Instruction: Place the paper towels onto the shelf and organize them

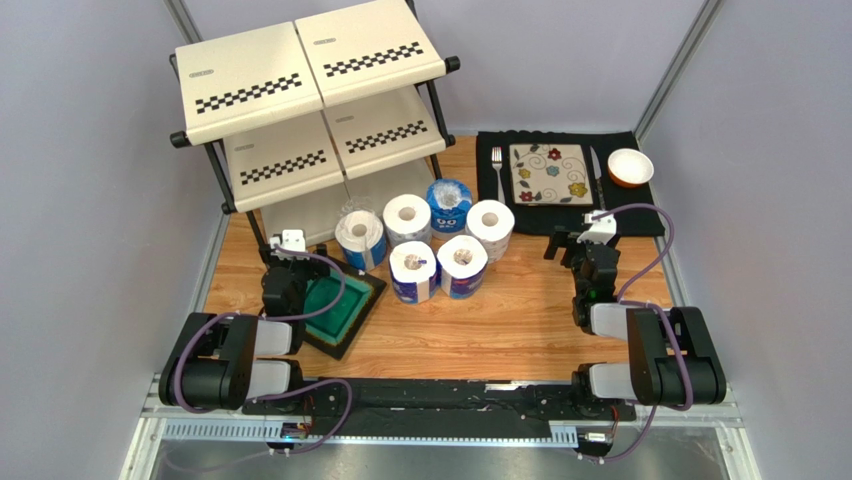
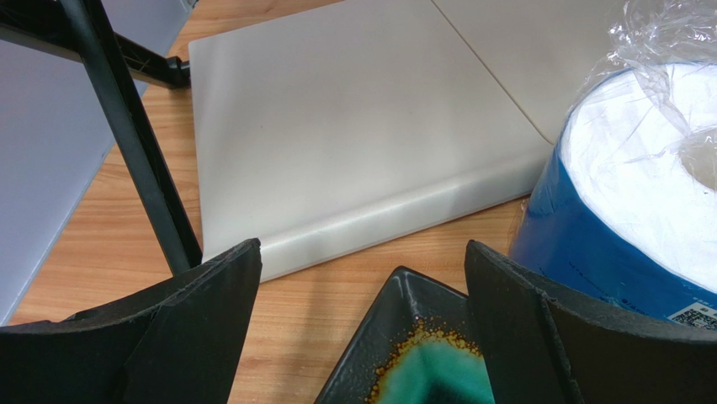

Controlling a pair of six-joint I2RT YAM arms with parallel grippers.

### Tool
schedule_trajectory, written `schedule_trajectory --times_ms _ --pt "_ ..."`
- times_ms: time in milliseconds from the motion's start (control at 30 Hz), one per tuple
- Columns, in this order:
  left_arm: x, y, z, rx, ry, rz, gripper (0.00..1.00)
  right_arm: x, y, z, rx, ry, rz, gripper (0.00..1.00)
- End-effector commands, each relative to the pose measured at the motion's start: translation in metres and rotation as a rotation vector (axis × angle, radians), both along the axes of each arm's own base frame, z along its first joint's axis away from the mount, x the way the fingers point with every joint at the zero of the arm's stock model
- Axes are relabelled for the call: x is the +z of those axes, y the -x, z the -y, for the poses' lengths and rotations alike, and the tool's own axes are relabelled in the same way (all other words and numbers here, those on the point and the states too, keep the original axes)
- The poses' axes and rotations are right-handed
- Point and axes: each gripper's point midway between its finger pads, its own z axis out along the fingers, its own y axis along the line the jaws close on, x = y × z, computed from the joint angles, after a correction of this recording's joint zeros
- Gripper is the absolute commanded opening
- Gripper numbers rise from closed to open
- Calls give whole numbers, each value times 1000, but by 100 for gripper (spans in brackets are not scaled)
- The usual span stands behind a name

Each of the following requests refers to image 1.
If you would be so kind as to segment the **white red-floral paper roll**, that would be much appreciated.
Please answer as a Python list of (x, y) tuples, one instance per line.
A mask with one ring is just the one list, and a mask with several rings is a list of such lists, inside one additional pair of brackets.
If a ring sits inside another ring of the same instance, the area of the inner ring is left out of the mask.
[(488, 263), (495, 263), (505, 255), (514, 226), (514, 214), (497, 200), (477, 202), (466, 217), (466, 232), (482, 244)]

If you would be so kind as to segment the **dark blue roll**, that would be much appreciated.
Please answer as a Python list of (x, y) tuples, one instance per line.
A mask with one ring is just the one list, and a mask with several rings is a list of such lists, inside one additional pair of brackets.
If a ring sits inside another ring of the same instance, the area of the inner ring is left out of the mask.
[(436, 256), (441, 268), (440, 286), (450, 298), (461, 300), (482, 286), (488, 254), (478, 239), (459, 235), (445, 242)]
[(425, 242), (397, 245), (389, 256), (389, 267), (394, 293), (403, 303), (421, 304), (434, 296), (438, 266), (433, 250)]

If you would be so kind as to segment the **white floral paper roll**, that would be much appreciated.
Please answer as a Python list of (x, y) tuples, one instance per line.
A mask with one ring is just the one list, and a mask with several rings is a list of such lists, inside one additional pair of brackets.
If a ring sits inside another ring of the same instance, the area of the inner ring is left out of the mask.
[(417, 195), (402, 194), (391, 199), (382, 219), (391, 248), (409, 241), (431, 242), (431, 208)]

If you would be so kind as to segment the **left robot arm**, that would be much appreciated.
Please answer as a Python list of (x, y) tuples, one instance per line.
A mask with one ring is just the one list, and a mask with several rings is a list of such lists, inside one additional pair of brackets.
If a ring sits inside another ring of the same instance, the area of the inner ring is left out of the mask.
[(268, 356), (301, 348), (307, 322), (342, 300), (338, 292), (311, 312), (305, 310), (309, 285), (342, 272), (319, 244), (312, 251), (291, 246), (271, 249), (272, 265), (262, 278), (264, 306), (259, 314), (190, 313), (167, 357), (158, 383), (159, 400), (193, 414), (238, 410), (246, 401), (283, 394), (295, 367)]

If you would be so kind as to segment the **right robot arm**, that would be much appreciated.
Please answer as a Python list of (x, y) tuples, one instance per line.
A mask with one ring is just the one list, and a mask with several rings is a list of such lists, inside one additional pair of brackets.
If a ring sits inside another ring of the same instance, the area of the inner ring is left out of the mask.
[(628, 347), (621, 363), (581, 365), (572, 375), (580, 391), (595, 399), (684, 409), (721, 403), (727, 380), (697, 307), (664, 309), (618, 301), (615, 286), (618, 239), (600, 242), (580, 232), (556, 229), (544, 257), (560, 263), (574, 280), (574, 323), (584, 333), (620, 340)]

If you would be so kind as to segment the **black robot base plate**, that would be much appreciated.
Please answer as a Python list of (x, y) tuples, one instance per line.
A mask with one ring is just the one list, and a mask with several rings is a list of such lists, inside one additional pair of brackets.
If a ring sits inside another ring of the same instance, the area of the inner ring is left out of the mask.
[(248, 403), (242, 411), (308, 420), (316, 435), (438, 439), (545, 439), (554, 422), (610, 429), (637, 418), (622, 401), (595, 400), (566, 383), (369, 378)]

